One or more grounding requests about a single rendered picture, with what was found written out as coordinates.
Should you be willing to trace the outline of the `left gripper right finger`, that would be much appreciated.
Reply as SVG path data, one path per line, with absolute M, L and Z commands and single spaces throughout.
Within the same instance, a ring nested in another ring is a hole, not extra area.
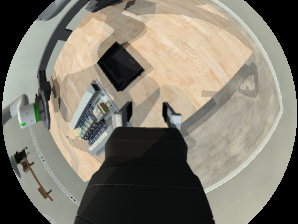
M 168 124 L 169 128 L 177 128 L 178 131 L 181 131 L 181 113 L 174 112 L 169 103 L 164 103 L 164 101 L 162 101 L 162 117 L 164 117 L 165 123 Z

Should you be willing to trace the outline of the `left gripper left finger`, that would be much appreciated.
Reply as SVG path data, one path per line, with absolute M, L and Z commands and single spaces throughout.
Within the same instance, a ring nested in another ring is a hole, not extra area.
M 128 101 L 118 112 L 112 113 L 113 131 L 117 127 L 125 127 L 133 115 L 132 101 Z

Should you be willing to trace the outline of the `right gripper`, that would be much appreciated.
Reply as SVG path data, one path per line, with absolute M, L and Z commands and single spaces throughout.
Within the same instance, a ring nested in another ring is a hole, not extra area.
M 21 160 L 24 160 L 25 157 L 28 157 L 28 156 L 25 156 L 25 155 L 29 155 L 29 152 L 28 153 L 25 153 L 25 149 L 27 149 L 28 147 L 25 147 L 23 149 L 23 151 L 19 152 L 19 153 L 15 153 L 15 159 L 17 161 L 17 164 L 21 163 Z

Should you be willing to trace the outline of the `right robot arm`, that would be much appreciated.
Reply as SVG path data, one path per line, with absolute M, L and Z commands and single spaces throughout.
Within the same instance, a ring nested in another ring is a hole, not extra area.
M 44 101 L 41 99 L 41 95 L 37 96 L 37 93 L 35 103 L 29 104 L 28 96 L 25 95 L 25 93 L 17 97 L 15 101 L 12 101 L 12 104 L 9 104 L 8 107 L 5 107 L 3 111 L 1 111 L 1 116 L 3 116 L 3 125 L 7 123 L 9 119 L 12 119 L 13 116 L 16 116 L 17 111 L 19 111 L 20 127 L 23 129 L 29 127 L 29 125 L 36 124 L 37 121 L 45 121 Z M 9 157 L 9 161 L 11 161 L 12 169 L 13 172 L 15 172 L 17 179 L 20 180 L 21 176 L 19 169 L 16 167 L 17 161 L 15 156 Z

